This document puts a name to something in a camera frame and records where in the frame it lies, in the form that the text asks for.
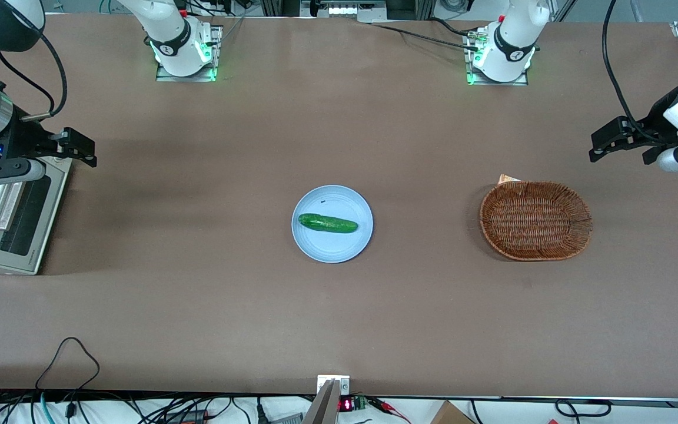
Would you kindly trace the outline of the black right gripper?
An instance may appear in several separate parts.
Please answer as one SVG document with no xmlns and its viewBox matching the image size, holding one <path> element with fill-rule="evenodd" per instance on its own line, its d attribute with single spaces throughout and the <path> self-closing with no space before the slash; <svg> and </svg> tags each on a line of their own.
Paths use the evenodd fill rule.
<svg viewBox="0 0 678 424">
<path fill-rule="evenodd" d="M 13 113 L 5 122 L 0 116 L 0 161 L 11 158 L 54 157 L 73 159 L 89 167 L 97 166 L 95 142 L 73 128 L 51 132 L 35 121 L 23 122 Z"/>
</svg>

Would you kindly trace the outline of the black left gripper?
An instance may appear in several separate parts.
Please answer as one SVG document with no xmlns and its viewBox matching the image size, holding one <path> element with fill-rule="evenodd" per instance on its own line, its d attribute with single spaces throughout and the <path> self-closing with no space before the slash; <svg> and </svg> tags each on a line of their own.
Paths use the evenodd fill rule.
<svg viewBox="0 0 678 424">
<path fill-rule="evenodd" d="M 643 153 L 643 163 L 651 165 L 678 165 L 678 129 L 675 128 L 664 113 L 678 96 L 678 86 L 657 100 L 650 108 L 647 116 L 640 120 L 626 112 L 626 117 L 616 117 L 593 132 L 592 149 L 589 160 L 598 162 L 606 155 L 632 150 L 637 147 L 648 147 Z"/>
</svg>

